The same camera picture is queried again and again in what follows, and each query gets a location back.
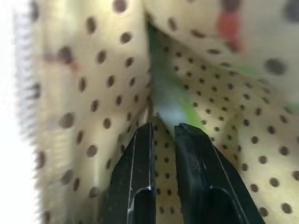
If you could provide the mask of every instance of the cream fabric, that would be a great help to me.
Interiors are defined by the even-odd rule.
[[[148,121],[157,126],[157,223],[183,223],[173,142],[151,116],[148,20],[160,33],[163,63],[265,222],[298,223],[299,119],[289,106],[298,105],[298,7],[295,0],[34,0],[45,223],[100,222],[111,172]]]

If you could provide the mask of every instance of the brown dot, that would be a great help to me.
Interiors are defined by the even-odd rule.
[[[134,62],[134,58],[133,57],[129,57],[127,60],[126,60],[126,67],[130,67]]]
[[[113,86],[114,82],[115,82],[114,76],[109,76],[107,79],[107,87]]]
[[[241,170],[247,171],[248,170],[248,165],[246,163],[242,163]]]
[[[252,192],[258,192],[258,186],[256,185],[256,184],[251,184],[251,186],[250,186],[250,190],[252,191]]]
[[[82,142],[83,135],[84,135],[83,131],[78,132],[78,134],[77,134],[77,144],[80,144]]]
[[[51,220],[51,213],[50,213],[49,211],[45,211],[45,212],[43,213],[43,219],[44,219],[45,224],[50,223],[50,220]]]
[[[135,84],[135,78],[131,78],[130,80],[130,86],[133,86]]]
[[[178,29],[177,24],[173,18],[169,18],[167,23],[168,23],[170,30],[176,31]]]
[[[31,15],[30,18],[33,22],[37,21],[39,16],[38,4],[35,1],[30,3],[31,6]]]
[[[89,197],[95,198],[96,196],[98,196],[99,192],[100,192],[100,190],[97,187],[93,187],[89,191]]]
[[[221,0],[221,4],[226,13],[232,13],[239,9],[240,0]]]
[[[256,144],[256,143],[258,143],[258,137],[253,136],[253,137],[251,138],[251,142],[252,142],[252,144]]]
[[[121,145],[121,155],[123,155],[124,153],[125,153],[125,150],[126,150],[126,148],[125,148],[125,146],[124,145]]]
[[[246,100],[250,100],[250,96],[248,94],[244,94],[243,97],[246,99]]]
[[[41,96],[41,85],[39,83],[36,83],[35,85],[32,86],[31,88],[34,91],[34,95],[32,98],[38,99]]]
[[[63,61],[65,64],[70,64],[73,61],[73,55],[71,53],[70,47],[62,47],[58,53],[59,60]]]
[[[198,30],[195,30],[195,29],[190,30],[190,33],[191,33],[191,35],[193,35],[194,37],[199,38],[199,39],[206,37],[205,34],[203,34],[202,32],[199,32]]]
[[[247,119],[244,119],[243,124],[248,127],[249,126],[249,121]]]
[[[64,173],[64,175],[60,179],[60,182],[64,185],[68,184],[72,180],[73,176],[74,176],[73,170],[69,169]]]
[[[109,169],[111,166],[111,159],[109,159],[106,163],[106,169]]]
[[[208,52],[209,52],[211,55],[218,55],[218,54],[220,54],[220,51],[217,50],[217,49],[209,49]]]
[[[268,132],[270,134],[274,134],[275,133],[275,128],[273,126],[269,126],[267,129],[268,129]]]
[[[138,100],[139,100],[139,96],[136,94],[136,95],[134,96],[134,101],[135,101],[135,103],[138,103]]]
[[[182,57],[182,53],[181,53],[181,52],[177,52],[177,53],[176,53],[176,56],[177,56],[177,57]]]
[[[109,128],[111,127],[111,121],[110,121],[109,118],[105,118],[105,119],[104,119],[103,126],[104,126],[104,128],[106,128],[106,129],[109,129]]]
[[[74,181],[73,190],[74,190],[74,191],[77,191],[79,185],[80,185],[80,179],[79,179],[79,178],[76,178],[75,181]]]
[[[295,179],[296,181],[299,181],[299,171],[298,171],[298,170],[293,171],[293,172],[292,172],[292,176],[294,177],[294,179]]]
[[[86,89],[86,78],[85,77],[81,77],[80,81],[79,81],[79,90],[80,92],[83,92]]]
[[[264,155],[260,156],[260,157],[258,158],[258,161],[259,161],[261,164],[266,164],[266,163],[267,163],[267,156],[264,156]]]
[[[271,178],[269,180],[269,183],[275,188],[277,188],[279,186],[279,180],[277,178]]]
[[[289,154],[289,149],[285,146],[282,146],[280,149],[279,149],[279,152],[280,154],[282,155],[288,155]]]
[[[169,208],[169,212],[170,212],[170,214],[172,214],[172,215],[174,214],[174,209],[173,209],[173,207],[170,207],[170,208]]]
[[[132,118],[132,114],[129,112],[129,113],[127,114],[127,120],[129,121],[129,120],[131,120],[131,118]]]
[[[285,118],[285,116],[280,115],[279,117],[280,117],[280,120],[282,123],[285,123],[285,124],[288,123],[288,120],[287,120],[287,118]]]
[[[229,89],[229,90],[232,90],[233,88],[234,88],[234,86],[233,86],[231,83],[229,83],[229,84],[228,84],[228,89]]]
[[[120,37],[121,44],[128,43],[132,39],[132,35],[129,32],[125,32]]]
[[[46,163],[46,154],[42,151],[36,155],[36,169],[43,168]]]
[[[62,128],[70,128],[74,124],[74,115],[72,113],[66,113],[59,121],[59,125]]]
[[[90,110],[92,112],[96,112],[98,109],[98,106],[99,106],[99,102],[98,102],[98,100],[95,99],[90,106]]]
[[[98,148],[95,145],[90,145],[87,149],[86,155],[87,157],[94,157],[98,152]]]
[[[101,50],[97,55],[98,64],[102,64],[106,60],[106,56],[107,56],[106,51]]]
[[[191,78],[191,77],[192,77],[192,73],[191,73],[191,72],[189,72],[189,71],[186,73],[186,75],[187,75],[189,78]]]
[[[127,8],[127,3],[125,0],[114,0],[113,8],[117,13],[123,13]]]
[[[159,207],[159,212],[160,212],[160,214],[164,214],[164,208]]]
[[[266,217],[269,214],[268,210],[266,208],[264,208],[264,207],[259,208],[259,212],[260,212],[260,214],[261,214],[262,217]]]
[[[256,109],[256,115],[259,116],[262,113],[262,109],[261,108],[257,108]]]
[[[118,96],[115,101],[116,105],[118,106],[121,105],[121,102],[122,102],[121,96]]]
[[[86,20],[87,31],[89,34],[92,34],[96,29],[96,23],[93,17],[89,17]]]
[[[272,75],[280,76],[285,73],[286,65],[276,58],[268,59],[264,64],[266,70]]]
[[[281,205],[281,209],[286,214],[291,214],[293,212],[292,207],[288,203],[283,203]]]

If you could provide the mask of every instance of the zipper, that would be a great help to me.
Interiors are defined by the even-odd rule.
[[[36,146],[37,116],[36,98],[40,94],[40,86],[32,73],[32,7],[29,0],[17,1],[14,6],[14,41],[16,64],[16,89],[18,118],[21,138],[30,154],[30,223],[43,222],[41,190],[37,187],[38,154]]]

